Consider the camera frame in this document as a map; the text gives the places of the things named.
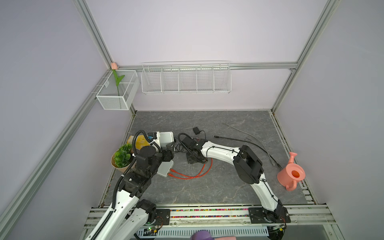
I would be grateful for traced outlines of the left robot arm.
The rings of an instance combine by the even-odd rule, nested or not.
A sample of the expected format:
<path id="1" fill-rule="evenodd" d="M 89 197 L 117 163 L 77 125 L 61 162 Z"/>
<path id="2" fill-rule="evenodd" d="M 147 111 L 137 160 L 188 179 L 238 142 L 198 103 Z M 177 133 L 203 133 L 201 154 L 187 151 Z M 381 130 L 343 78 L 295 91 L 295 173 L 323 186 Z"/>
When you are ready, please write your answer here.
<path id="1" fill-rule="evenodd" d="M 112 203 L 88 235 L 89 240 L 130 240 L 156 218 L 156 204 L 141 197 L 152 178 L 175 156 L 173 132 L 146 133 L 139 130 L 132 139 L 131 163 L 121 174 Z"/>

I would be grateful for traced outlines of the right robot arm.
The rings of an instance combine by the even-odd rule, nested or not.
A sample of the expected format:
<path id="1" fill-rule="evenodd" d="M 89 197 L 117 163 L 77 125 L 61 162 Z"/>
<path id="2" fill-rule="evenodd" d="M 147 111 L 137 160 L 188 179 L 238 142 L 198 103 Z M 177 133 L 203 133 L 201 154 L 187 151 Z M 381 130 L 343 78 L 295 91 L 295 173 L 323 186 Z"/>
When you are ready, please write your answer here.
<path id="1" fill-rule="evenodd" d="M 234 166 L 239 178 L 257 194 L 261 206 L 249 209 L 252 223 L 287 224 L 291 222 L 288 210 L 271 190 L 263 164 L 246 145 L 227 147 L 207 140 L 196 141 L 185 137 L 181 145 L 187 150 L 187 159 L 194 162 L 216 159 Z"/>

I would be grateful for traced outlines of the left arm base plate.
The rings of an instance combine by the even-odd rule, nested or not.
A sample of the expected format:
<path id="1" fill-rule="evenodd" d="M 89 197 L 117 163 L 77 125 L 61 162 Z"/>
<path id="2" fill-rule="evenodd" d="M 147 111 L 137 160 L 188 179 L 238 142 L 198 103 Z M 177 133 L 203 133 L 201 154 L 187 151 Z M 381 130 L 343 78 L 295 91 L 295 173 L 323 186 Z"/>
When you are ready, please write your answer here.
<path id="1" fill-rule="evenodd" d="M 145 223 L 147 226 L 167 226 L 170 224 L 171 210 L 170 209 L 156 209 L 155 212 L 149 215 L 148 221 Z"/>

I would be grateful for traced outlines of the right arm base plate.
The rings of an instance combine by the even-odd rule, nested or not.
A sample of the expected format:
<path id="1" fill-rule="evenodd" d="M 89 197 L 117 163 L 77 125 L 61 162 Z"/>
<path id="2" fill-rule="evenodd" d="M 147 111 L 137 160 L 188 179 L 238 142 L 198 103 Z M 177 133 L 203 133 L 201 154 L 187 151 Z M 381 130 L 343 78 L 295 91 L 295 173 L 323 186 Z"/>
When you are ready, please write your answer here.
<path id="1" fill-rule="evenodd" d="M 249 208 L 249 216 L 252 224 L 291 223 L 288 210 L 280 205 L 274 211 L 269 211 L 262 207 Z"/>

